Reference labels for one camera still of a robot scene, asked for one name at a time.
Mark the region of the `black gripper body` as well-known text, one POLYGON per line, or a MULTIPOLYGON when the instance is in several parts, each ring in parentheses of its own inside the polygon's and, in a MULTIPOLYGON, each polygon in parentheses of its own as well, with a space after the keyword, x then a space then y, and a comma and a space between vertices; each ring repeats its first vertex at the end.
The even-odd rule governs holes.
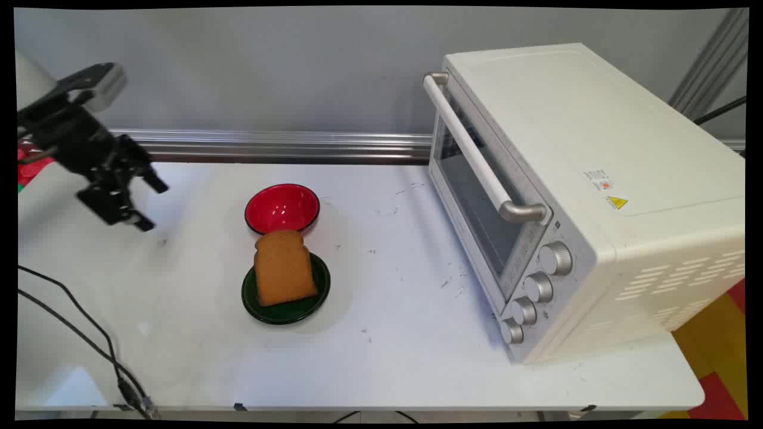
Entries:
POLYGON ((70 173, 85 179, 125 175, 118 139, 85 106, 93 99, 46 96, 17 112, 17 125, 70 173))

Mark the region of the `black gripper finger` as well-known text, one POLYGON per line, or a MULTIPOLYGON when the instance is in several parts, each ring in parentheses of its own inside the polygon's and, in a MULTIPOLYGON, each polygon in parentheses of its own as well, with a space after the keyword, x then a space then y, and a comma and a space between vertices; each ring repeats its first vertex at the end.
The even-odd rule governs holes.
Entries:
POLYGON ((126 134, 120 134, 116 142, 118 143, 119 162, 126 168, 130 177, 141 178, 158 194, 169 190, 169 185, 160 179, 155 168, 153 168, 153 158, 144 147, 126 134))
POLYGON ((134 176, 130 169, 96 169, 76 198, 106 225, 125 223, 142 232, 153 230, 156 224, 132 201, 130 183, 134 176))

